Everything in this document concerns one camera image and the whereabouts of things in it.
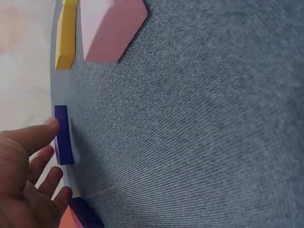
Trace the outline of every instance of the rectangular block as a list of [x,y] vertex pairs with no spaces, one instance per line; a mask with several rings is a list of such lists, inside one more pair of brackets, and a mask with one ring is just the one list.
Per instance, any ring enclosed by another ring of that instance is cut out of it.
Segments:
[[83,198],[72,198],[69,206],[84,228],[105,228]]
[[58,165],[74,164],[68,127],[67,106],[54,106],[53,117],[56,118],[60,124],[58,134],[55,137],[55,152]]
[[63,5],[57,24],[56,70],[69,70],[75,59],[77,5]]
[[82,0],[84,59],[117,62],[148,16],[143,0]]

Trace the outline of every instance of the fabric texture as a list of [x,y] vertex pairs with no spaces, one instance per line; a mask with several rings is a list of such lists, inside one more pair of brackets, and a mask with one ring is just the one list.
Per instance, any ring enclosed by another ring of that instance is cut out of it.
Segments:
[[75,172],[106,228],[304,227],[304,1],[145,0],[116,64],[83,60],[67,105]]

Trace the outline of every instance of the pink foam block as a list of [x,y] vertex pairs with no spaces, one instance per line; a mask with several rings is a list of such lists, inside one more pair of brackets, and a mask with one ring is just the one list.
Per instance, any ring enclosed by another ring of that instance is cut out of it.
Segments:
[[143,0],[81,0],[84,58],[117,62],[148,16]]

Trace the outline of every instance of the orange foam block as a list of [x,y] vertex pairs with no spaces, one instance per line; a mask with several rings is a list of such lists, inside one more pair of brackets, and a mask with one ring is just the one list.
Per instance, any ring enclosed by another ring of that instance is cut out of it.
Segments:
[[58,25],[56,43],[56,70],[69,70],[75,59],[77,5],[62,6]]
[[75,225],[75,218],[73,217],[70,207],[67,207],[63,217],[61,218],[59,228],[79,228]]
[[143,0],[82,0],[84,59],[117,62],[148,16]]

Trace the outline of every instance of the purple foam block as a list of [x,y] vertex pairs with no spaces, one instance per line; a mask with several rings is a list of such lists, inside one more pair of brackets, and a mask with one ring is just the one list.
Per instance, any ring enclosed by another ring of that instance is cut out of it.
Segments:
[[72,198],[69,205],[84,228],[105,228],[83,198]]
[[55,105],[53,117],[59,121],[60,129],[55,138],[55,151],[58,165],[74,164],[70,132],[68,127],[67,106]]

